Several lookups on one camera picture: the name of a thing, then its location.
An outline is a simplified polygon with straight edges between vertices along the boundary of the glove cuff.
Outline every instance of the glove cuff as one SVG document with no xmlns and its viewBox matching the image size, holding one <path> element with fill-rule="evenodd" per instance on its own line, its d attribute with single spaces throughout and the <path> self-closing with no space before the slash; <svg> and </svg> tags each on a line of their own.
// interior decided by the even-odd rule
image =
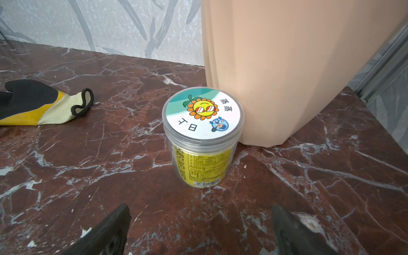
<svg viewBox="0 0 408 255">
<path fill-rule="evenodd" d="M 51 106 L 38 121 L 38 125 L 62 124 L 75 117 L 83 116 L 93 104 L 93 93 L 84 89 L 76 95 L 65 94 Z"/>
</svg>

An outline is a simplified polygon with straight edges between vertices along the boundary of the jar lid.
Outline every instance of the jar lid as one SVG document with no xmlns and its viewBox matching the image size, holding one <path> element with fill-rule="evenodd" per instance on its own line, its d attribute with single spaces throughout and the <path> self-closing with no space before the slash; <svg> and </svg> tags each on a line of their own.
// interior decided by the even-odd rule
<svg viewBox="0 0 408 255">
<path fill-rule="evenodd" d="M 162 115 L 164 129 L 172 142 L 187 140 L 198 146 L 209 144 L 213 139 L 217 139 L 217 144 L 223 143 L 224 138 L 235 143 L 244 121 L 242 106 L 237 100 L 223 91 L 206 87 L 176 93 L 164 105 Z"/>
</svg>

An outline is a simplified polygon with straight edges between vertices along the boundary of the glove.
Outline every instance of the glove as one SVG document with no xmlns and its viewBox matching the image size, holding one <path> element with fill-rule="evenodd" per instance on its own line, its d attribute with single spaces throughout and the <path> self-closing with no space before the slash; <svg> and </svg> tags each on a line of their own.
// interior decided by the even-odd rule
<svg viewBox="0 0 408 255">
<path fill-rule="evenodd" d="M 84 89 L 68 95 L 34 80 L 14 80 L 0 91 L 0 125 L 35 126 L 61 124 L 83 116 L 93 103 L 93 93 Z"/>
</svg>

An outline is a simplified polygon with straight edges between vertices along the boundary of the round sticker label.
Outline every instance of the round sticker label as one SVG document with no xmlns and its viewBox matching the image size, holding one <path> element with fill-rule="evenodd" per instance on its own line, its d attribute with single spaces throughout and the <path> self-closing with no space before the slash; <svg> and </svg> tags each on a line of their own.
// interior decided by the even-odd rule
<svg viewBox="0 0 408 255">
<path fill-rule="evenodd" d="M 226 93 L 200 87 L 176 95 L 167 105 L 166 118 L 180 134 L 214 139 L 234 130 L 241 112 L 236 101 Z"/>
</svg>

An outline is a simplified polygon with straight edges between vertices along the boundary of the plastic jar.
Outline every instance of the plastic jar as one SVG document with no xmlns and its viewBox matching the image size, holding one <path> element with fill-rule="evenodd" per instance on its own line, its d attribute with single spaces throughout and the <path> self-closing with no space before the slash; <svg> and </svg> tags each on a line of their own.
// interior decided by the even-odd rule
<svg viewBox="0 0 408 255">
<path fill-rule="evenodd" d="M 220 183 L 241 136 L 241 104 L 218 89 L 194 87 L 169 98 L 162 117 L 177 175 L 195 188 Z"/>
</svg>

